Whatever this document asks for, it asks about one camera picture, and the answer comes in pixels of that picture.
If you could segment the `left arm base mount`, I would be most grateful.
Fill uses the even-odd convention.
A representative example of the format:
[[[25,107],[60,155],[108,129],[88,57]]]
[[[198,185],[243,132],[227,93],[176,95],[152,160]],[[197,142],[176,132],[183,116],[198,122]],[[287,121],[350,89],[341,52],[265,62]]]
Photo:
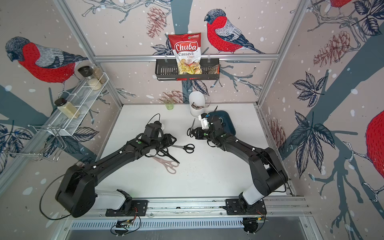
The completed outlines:
[[[118,210],[107,209],[106,217],[144,217],[148,208],[148,200],[127,200]]]

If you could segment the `pink kitchen scissors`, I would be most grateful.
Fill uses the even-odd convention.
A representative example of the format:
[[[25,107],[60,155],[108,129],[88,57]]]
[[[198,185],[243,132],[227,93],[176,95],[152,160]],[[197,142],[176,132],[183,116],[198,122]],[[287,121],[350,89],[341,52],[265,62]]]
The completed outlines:
[[[161,165],[163,165],[166,168],[168,173],[172,175],[175,175],[177,173],[176,168],[179,166],[179,163],[175,161],[167,161],[157,157],[153,157],[153,159],[158,163],[160,163]]]

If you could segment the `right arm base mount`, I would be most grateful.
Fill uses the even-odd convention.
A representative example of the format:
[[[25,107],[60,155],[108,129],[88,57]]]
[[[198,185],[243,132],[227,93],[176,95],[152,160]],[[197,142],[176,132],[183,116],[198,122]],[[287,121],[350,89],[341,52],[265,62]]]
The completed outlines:
[[[266,215],[267,210],[264,201],[260,200],[253,205],[247,204],[242,199],[226,199],[222,209],[227,211],[228,215]]]

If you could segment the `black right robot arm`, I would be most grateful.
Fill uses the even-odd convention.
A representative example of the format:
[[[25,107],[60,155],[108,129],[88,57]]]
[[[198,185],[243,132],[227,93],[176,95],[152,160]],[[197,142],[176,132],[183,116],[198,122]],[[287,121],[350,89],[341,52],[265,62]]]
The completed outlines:
[[[283,167],[278,154],[272,148],[261,149],[251,146],[230,132],[225,131],[220,118],[211,113],[199,116],[201,127],[190,127],[187,135],[197,140],[207,140],[214,147],[229,152],[249,164],[252,185],[239,195],[244,205],[254,205],[277,192],[278,188],[284,186],[289,177]]]

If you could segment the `teal plastic storage box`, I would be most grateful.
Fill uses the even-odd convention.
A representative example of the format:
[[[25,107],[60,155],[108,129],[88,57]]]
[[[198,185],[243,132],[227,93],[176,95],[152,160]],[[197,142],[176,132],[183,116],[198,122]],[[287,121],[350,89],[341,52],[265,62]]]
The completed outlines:
[[[233,136],[236,135],[236,129],[233,125],[230,115],[226,111],[214,111],[209,112],[209,114],[212,116],[217,116],[221,120],[221,124],[226,133],[232,134]]]

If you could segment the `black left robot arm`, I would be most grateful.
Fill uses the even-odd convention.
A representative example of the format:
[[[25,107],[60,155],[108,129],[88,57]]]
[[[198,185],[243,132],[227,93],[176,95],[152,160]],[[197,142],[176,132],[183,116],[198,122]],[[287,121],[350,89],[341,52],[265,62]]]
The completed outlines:
[[[143,156],[147,157],[151,150],[158,153],[174,145],[177,138],[165,134],[161,127],[159,121],[147,124],[143,133],[95,164],[83,167],[74,165],[68,168],[55,196],[57,202],[72,217],[83,216],[96,202],[95,187],[106,177],[126,164]]]

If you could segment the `large black scissors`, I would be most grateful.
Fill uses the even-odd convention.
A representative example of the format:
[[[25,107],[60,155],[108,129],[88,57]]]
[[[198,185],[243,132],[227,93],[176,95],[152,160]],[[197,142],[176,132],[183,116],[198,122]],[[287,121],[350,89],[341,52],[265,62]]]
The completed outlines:
[[[178,164],[180,163],[176,158],[174,158],[172,155],[169,154],[168,148],[165,148],[165,149],[162,149],[162,150],[158,151],[157,155],[160,156],[160,157],[168,157],[172,161],[174,161],[174,162],[176,162]]]

